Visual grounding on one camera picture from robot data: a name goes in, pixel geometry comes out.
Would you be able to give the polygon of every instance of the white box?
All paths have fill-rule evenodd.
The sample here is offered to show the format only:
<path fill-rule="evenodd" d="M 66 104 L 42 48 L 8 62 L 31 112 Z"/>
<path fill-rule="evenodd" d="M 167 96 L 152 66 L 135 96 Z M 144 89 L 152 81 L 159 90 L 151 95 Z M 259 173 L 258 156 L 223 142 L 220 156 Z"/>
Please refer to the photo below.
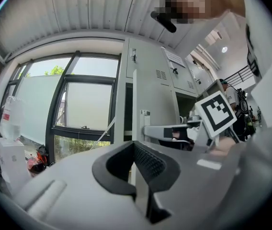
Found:
<path fill-rule="evenodd" d="M 12 196 L 31 179 L 26 165 L 24 145 L 20 141 L 0 138 L 0 166 L 2 177 Z"/>

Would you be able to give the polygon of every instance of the locker vent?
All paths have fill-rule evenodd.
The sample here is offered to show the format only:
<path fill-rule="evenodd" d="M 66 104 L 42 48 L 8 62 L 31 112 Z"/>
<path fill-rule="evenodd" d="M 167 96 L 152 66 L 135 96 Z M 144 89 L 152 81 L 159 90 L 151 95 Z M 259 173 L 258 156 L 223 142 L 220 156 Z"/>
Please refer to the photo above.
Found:
<path fill-rule="evenodd" d="M 191 88 L 191 89 L 193 89 L 193 90 L 194 90 L 193 83 L 192 83 L 192 82 L 189 82 L 189 81 L 187 81 L 187 82 L 188 82 L 188 86 L 189 86 L 189 88 Z"/>
<path fill-rule="evenodd" d="M 156 76 L 159 79 L 167 80 L 166 74 L 164 71 L 156 70 Z"/>

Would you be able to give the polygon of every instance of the locker door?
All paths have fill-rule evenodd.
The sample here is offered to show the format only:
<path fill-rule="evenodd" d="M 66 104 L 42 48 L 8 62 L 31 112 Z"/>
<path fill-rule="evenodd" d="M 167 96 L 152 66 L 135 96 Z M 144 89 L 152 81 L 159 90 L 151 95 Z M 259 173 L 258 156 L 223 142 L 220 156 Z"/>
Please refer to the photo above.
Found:
<path fill-rule="evenodd" d="M 177 89 L 197 94 L 197 89 L 196 86 L 194 85 L 193 77 L 189 70 L 175 62 L 169 61 L 169 63 L 173 86 Z M 175 68 L 177 68 L 178 74 L 172 72 L 172 69 Z"/>
<path fill-rule="evenodd" d="M 130 57 L 131 49 L 136 50 L 136 63 Z M 157 81 L 168 86 L 171 84 L 171 76 L 162 48 L 151 43 L 130 38 L 126 76 L 133 78 L 135 69 L 144 71 L 152 81 Z"/>
<path fill-rule="evenodd" d="M 141 138 L 140 110 L 150 112 L 150 125 L 177 123 L 171 87 L 151 81 L 148 75 L 137 69 L 133 78 L 133 140 Z"/>
<path fill-rule="evenodd" d="M 213 80 L 204 69 L 192 63 L 189 63 L 188 67 L 190 71 L 193 72 L 196 79 L 201 81 L 201 84 L 197 83 L 198 88 L 200 90 L 199 94 L 201 94 L 203 91 L 205 91 L 209 86 L 213 84 Z"/>

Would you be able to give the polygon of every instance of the railing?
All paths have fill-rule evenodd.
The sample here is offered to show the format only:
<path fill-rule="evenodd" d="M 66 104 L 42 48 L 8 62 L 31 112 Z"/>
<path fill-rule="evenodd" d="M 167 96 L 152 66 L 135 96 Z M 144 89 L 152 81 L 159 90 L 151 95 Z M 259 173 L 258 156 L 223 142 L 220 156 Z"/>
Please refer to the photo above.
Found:
<path fill-rule="evenodd" d="M 249 66 L 246 66 L 243 69 L 226 78 L 225 81 L 227 81 L 227 83 L 229 83 L 230 85 L 235 86 L 251 78 L 252 76 L 253 76 L 252 71 L 250 70 Z"/>

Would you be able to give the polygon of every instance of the tree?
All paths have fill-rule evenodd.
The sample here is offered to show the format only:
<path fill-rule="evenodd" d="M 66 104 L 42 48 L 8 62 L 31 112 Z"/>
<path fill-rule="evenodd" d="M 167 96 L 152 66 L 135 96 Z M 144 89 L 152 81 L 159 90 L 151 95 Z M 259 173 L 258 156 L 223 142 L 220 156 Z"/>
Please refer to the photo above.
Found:
<path fill-rule="evenodd" d="M 31 74 L 29 72 L 25 75 L 26 78 L 29 78 L 30 76 L 31 76 Z"/>
<path fill-rule="evenodd" d="M 59 161 L 72 154 L 88 151 L 94 143 L 95 141 L 93 140 L 81 140 L 54 136 L 54 150 L 56 161 Z M 109 141 L 99 141 L 96 148 L 109 146 L 110 144 L 111 143 Z"/>
<path fill-rule="evenodd" d="M 49 74 L 48 71 L 45 71 L 45 75 L 61 75 L 63 74 L 64 69 L 62 67 L 59 66 L 55 66 L 52 70 L 51 73 Z"/>

